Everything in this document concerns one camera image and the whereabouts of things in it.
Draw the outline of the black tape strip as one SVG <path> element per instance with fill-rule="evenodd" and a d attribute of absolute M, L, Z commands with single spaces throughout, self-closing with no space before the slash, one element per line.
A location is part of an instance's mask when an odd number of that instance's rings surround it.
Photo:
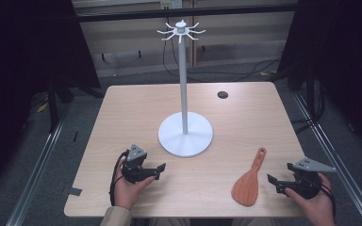
<path fill-rule="evenodd" d="M 62 189 L 63 195 L 74 195 L 79 196 L 81 194 L 82 190 L 80 188 L 74 188 L 74 187 L 65 187 Z"/>

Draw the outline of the white hook rack stand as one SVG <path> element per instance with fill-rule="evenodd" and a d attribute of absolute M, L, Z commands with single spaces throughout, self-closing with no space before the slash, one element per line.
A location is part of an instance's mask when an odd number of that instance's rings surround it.
<path fill-rule="evenodd" d="M 181 20 L 174 26 L 166 24 L 168 31 L 158 31 L 160 34 L 169 34 L 165 40 L 178 38 L 181 111 L 167 117 L 160 124 L 157 134 L 160 145 L 168 153 L 178 157 L 193 157 L 202 153 L 213 139 L 213 128 L 208 119 L 198 113 L 188 111 L 185 37 L 196 40 L 191 34 L 204 33 L 204 30 L 194 30 L 197 25 L 188 26 L 184 20 Z"/>

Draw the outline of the black metal stand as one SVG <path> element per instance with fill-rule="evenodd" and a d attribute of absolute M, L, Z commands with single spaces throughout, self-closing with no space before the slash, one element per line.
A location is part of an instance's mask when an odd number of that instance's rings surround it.
<path fill-rule="evenodd" d="M 48 80 L 47 97 L 50 113 L 49 132 L 53 133 L 59 123 L 57 98 L 65 104 L 70 103 L 74 99 L 69 89 L 68 80 L 63 76 L 51 76 Z"/>

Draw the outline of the wooden rice spatula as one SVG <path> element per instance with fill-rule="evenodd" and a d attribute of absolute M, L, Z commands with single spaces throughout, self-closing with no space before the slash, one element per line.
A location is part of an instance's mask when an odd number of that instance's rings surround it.
<path fill-rule="evenodd" d="M 243 206 L 253 206 L 258 197 L 257 174 L 266 155 L 265 148 L 259 148 L 251 168 L 234 183 L 231 196 Z"/>

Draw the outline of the black horizontal bar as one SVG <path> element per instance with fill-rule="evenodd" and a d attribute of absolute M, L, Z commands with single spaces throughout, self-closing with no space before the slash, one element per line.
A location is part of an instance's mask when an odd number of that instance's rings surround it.
<path fill-rule="evenodd" d="M 250 14 L 250 13 L 270 13 L 295 11 L 299 7 L 298 3 L 281 5 L 258 5 L 241 7 L 220 7 L 220 8 L 183 8 L 183 9 L 158 9 L 131 12 L 112 13 L 87 13 L 78 14 L 74 19 L 80 23 L 104 22 L 104 21 L 124 21 L 139 19 L 156 19 L 171 17 L 189 16 L 211 16 L 228 14 Z"/>

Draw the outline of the person's left hand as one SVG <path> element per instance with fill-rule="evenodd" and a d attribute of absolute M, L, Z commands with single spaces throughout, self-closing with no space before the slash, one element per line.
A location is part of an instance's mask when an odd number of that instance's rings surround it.
<path fill-rule="evenodd" d="M 155 178 L 153 176 L 144 179 L 141 182 L 132 184 L 128 182 L 122 174 L 124 159 L 122 159 L 119 163 L 119 166 L 116 170 L 115 175 L 115 186 L 113 188 L 114 192 L 114 202 L 116 206 L 120 206 L 129 211 L 132 210 L 133 206 L 137 203 L 139 194 L 142 190 L 149 186 Z"/>

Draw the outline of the person's right hand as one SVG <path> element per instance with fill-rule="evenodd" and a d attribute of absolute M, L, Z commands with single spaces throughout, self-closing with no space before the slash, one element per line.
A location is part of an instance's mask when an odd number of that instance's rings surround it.
<path fill-rule="evenodd" d="M 304 199 L 291 188 L 287 188 L 287 195 L 294 200 L 304 212 L 305 217 L 313 226 L 336 226 L 334 205 L 331 199 L 331 183 L 321 173 L 321 191 L 309 200 Z"/>

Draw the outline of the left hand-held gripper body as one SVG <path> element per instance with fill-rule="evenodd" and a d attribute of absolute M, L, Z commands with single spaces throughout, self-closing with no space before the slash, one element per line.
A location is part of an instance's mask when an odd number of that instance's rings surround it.
<path fill-rule="evenodd" d="M 128 182 L 135 184 L 148 177 L 147 172 L 142 166 L 146 157 L 147 152 L 135 144 L 131 145 L 122 168 L 123 177 Z"/>

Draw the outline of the black curtain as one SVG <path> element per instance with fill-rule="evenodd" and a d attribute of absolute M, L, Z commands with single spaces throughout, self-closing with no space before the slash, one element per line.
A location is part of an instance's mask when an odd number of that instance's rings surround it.
<path fill-rule="evenodd" d="M 32 97 L 100 82 L 72 0 L 0 0 L 0 171 L 28 118 Z"/>
<path fill-rule="evenodd" d="M 298 0 L 277 74 L 316 77 L 362 135 L 362 0 Z"/>

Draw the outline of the wall power socket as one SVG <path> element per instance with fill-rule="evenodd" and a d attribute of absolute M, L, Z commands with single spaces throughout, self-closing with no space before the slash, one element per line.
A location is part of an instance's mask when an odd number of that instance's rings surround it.
<path fill-rule="evenodd" d="M 183 7 L 182 0 L 160 0 L 162 9 L 179 9 Z"/>

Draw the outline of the metal floor rail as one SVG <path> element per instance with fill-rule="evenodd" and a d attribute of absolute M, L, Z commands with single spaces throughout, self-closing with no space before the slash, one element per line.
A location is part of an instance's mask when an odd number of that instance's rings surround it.
<path fill-rule="evenodd" d="M 61 133 L 63 122 L 64 119 L 60 119 L 53 131 L 49 134 L 41 151 L 40 157 L 27 181 L 20 199 L 16 202 L 16 205 L 9 216 L 6 226 L 22 226 L 29 206 L 35 196 L 43 172 L 49 161 L 50 155 L 54 150 L 58 137 Z"/>
<path fill-rule="evenodd" d="M 308 103 L 305 101 L 301 94 L 294 93 L 294 99 L 304 115 L 304 118 L 308 120 L 309 127 L 311 128 L 316 139 L 320 143 L 323 151 L 327 155 L 330 163 L 337 169 L 337 175 L 340 182 L 344 185 L 349 196 L 351 197 L 355 207 L 362 216 L 362 190 L 354 180 L 351 173 L 346 168 L 342 159 L 338 155 L 334 145 L 324 132 L 319 122 L 315 122 L 308 111 Z"/>

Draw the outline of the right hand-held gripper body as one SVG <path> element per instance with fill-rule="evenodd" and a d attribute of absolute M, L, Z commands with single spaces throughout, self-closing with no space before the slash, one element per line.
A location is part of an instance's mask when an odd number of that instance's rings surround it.
<path fill-rule="evenodd" d="M 336 172 L 334 167 L 327 166 L 321 162 L 308 157 L 296 163 L 287 163 L 289 170 L 293 172 L 295 178 L 294 191 L 306 200 L 316 197 L 321 189 L 322 180 L 320 172 Z"/>

